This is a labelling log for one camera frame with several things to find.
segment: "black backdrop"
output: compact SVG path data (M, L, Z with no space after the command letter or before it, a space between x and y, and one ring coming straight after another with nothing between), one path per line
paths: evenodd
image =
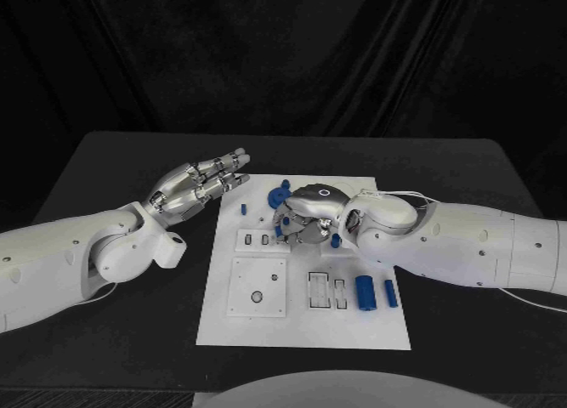
M567 218L567 1L0 1L0 231L103 129L491 138Z

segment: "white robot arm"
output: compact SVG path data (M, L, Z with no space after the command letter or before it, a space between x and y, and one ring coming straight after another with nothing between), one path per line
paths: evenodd
M298 189L275 212L305 226L279 241L341 245L383 267L460 286L522 288L567 296L567 222L494 208L427 202L413 207L391 193L363 190L351 199L334 187Z
M134 279L152 260L174 268L185 250L165 228L185 221L249 176L243 149L184 164L159 179L142 203L0 234L0 333L87 300Z

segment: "blue object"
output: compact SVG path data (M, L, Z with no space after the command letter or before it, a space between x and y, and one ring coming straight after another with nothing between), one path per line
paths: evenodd
M329 245L331 245L332 248L337 248L341 245L341 236L338 234L332 235Z
M280 187L276 187L267 193L267 205L270 206L270 208L273 208L273 210L280 206L280 203L292 195L289 187L291 187L289 180L285 179L283 182L280 183Z
M387 292L387 300L390 301L390 308L397 308L396 291L393 290L393 281L384 281L384 291Z
M375 310L373 278L368 275L357 276L354 283L357 285L358 309L364 311Z

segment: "robotic hand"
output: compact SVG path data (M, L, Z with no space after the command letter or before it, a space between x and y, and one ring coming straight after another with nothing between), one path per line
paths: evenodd
M399 195L423 198L426 205L413 207ZM283 217L299 232L282 233ZM285 242L316 244L337 229L341 246L365 261L437 281L567 296L564 221L440 203L409 191L361 190L350 198L334 187L311 184L276 208L273 224Z
M184 164L159 179L142 203L0 234L0 333L87 300L149 267L174 268L185 250L165 228L249 180L234 171L243 149Z

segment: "black table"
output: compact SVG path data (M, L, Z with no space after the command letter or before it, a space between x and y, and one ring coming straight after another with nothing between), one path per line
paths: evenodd
M374 176L380 189L540 215L504 151L486 139L99 132L77 147L36 223L141 201L172 167L240 146L252 156L249 173ZM450 286L403 270L413 351L197 347L217 210L210 203L172 228L188 244L175 269L151 266L100 302L0 335L0 387L217 392L295 371L351 369L406 374L481 394L567 394L567 314L535 309L498 290Z

